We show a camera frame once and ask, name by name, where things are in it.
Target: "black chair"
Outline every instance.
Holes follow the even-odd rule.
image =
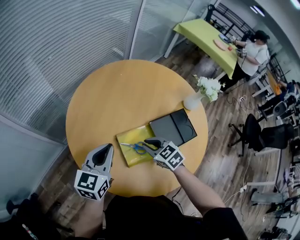
[[[280,117],[287,110],[288,110],[288,108],[287,108],[286,103],[281,101],[278,104],[276,104],[273,109],[272,108],[270,108],[268,110],[261,109],[260,111],[261,111],[262,116],[257,121],[260,122],[264,119],[266,121],[268,121],[268,115],[271,115],[271,114],[273,114],[275,117]]]
[[[261,151],[264,148],[285,149],[288,141],[291,138],[294,138],[294,128],[291,124],[266,127],[262,130],[258,120],[256,120],[255,116],[252,114],[248,115],[245,124],[240,124],[240,127],[243,127],[242,132],[234,124],[230,123],[228,126],[234,127],[240,135],[240,139],[234,143],[228,144],[228,147],[232,147],[237,143],[242,142],[242,154],[239,154],[239,157],[244,156],[246,143],[249,144],[249,149],[255,151]]]

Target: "rectangular table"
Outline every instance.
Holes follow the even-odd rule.
[[[178,39],[179,34],[182,34],[188,40],[202,49],[223,69],[224,72],[219,75],[217,79],[220,79],[225,74],[227,74],[229,78],[232,78],[233,71],[238,59],[235,51],[235,46],[233,46],[232,51],[229,51],[228,49],[223,51],[218,48],[213,42],[214,39],[218,39],[221,41],[219,37],[220,32],[217,29],[215,29],[203,19],[194,19],[191,21],[178,23],[173,28],[173,30],[176,31],[176,34],[167,51],[165,52],[165,58],[169,56]]]

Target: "glass vase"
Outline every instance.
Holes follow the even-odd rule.
[[[195,94],[186,97],[186,99],[184,99],[183,101],[183,105],[186,109],[193,110],[199,106],[199,104],[201,103],[201,99],[204,97],[205,95],[202,94],[199,90]]]

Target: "yellow folder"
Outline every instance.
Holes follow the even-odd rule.
[[[145,139],[154,137],[154,133],[150,124],[141,126],[132,130],[129,130],[125,133],[118,134],[117,140],[120,143],[129,143],[135,144],[138,142],[143,142]],[[128,167],[132,167],[136,164],[143,163],[149,160],[152,160],[153,157],[149,153],[138,154],[133,148],[128,146],[120,145],[123,156],[126,160]]]

